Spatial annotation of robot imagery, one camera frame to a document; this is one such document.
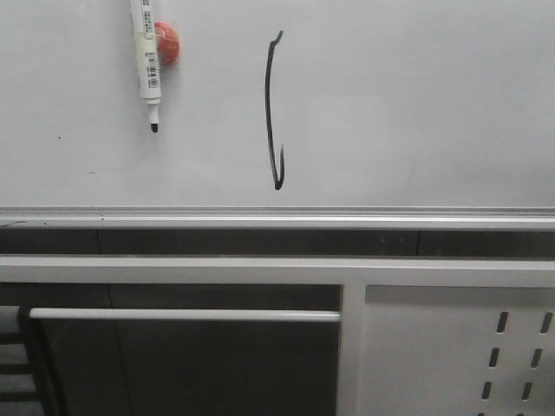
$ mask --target white metal panel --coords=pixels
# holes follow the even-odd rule
[[[555,288],[553,261],[0,256],[0,283],[344,284]]]
[[[368,287],[358,414],[553,414],[554,309],[553,289]]]
[[[127,1],[3,4],[0,206],[555,206],[551,1],[155,6],[184,52],[158,136]]]

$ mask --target red magnet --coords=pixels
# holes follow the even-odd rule
[[[158,55],[162,65],[171,65],[180,55],[180,37],[171,25],[156,22],[156,38],[158,40]]]

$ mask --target whiteboard marker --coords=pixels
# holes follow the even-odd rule
[[[158,132],[158,105],[162,98],[160,65],[154,31],[153,0],[130,0],[133,38],[139,70],[140,97],[147,104],[148,121]]]

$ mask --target whiteboard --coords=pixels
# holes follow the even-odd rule
[[[158,134],[127,0],[3,2],[1,207],[555,206],[552,0],[154,8],[183,42]]]

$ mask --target black line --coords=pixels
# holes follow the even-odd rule
[[[9,227],[10,225],[25,224],[27,221],[14,221],[13,223],[0,224],[0,227]]]
[[[420,255],[420,241],[422,239],[422,231],[418,231],[418,237],[416,238],[416,256]]]
[[[96,243],[98,244],[98,254],[102,254],[102,244],[101,244],[101,233],[95,230],[96,233]]]
[[[264,88],[264,95],[265,95],[265,101],[266,101],[266,127],[268,129],[268,150],[270,152],[271,174],[274,178],[274,186],[276,188],[276,191],[279,191],[281,187],[284,185],[285,157],[284,157],[284,145],[281,145],[281,151],[279,153],[279,162],[281,166],[279,167],[279,177],[278,177],[278,169],[276,169],[276,154],[274,152],[274,134],[271,128],[270,85],[271,85],[271,65],[274,59],[274,51],[279,41],[281,40],[281,36],[283,34],[284,32],[280,30],[276,40],[270,42],[270,47],[268,48],[268,63],[266,65],[266,82],[265,82],[265,88]]]
[[[40,401],[36,392],[0,393],[0,403],[14,403],[18,401]]]
[[[110,308],[114,307],[112,302],[112,291],[110,290],[110,285],[106,287],[108,291],[108,302],[110,303]],[[129,413],[133,414],[133,407],[131,406],[131,393],[129,392],[129,382],[127,381],[127,371],[125,361],[123,360],[123,352],[121,351],[121,341],[120,341],[120,334],[118,329],[118,322],[112,321],[112,325],[114,326],[114,335],[115,335],[115,343],[118,348],[118,355],[120,356],[120,364],[121,364],[121,375],[123,376],[123,384],[125,386],[125,394],[127,397],[127,406],[129,408]]]

